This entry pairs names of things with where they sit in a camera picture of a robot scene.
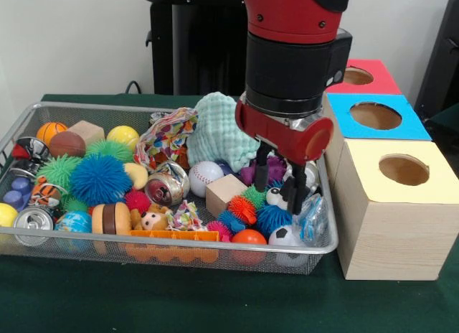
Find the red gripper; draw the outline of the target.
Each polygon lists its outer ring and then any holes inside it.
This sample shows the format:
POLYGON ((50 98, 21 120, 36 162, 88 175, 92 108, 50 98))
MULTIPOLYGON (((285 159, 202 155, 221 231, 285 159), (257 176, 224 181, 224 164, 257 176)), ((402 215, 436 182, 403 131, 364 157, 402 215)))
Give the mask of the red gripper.
POLYGON ((314 118, 305 128, 293 128, 289 121, 264 114, 244 100, 237 102, 235 119, 244 133, 260 142, 255 160, 255 189, 258 192, 263 192, 268 184, 268 154, 271 151, 276 151, 292 163, 292 172, 287 179, 288 211, 298 215, 310 192, 306 186, 304 164, 319 159, 326 150, 333 136, 332 120, 314 118))

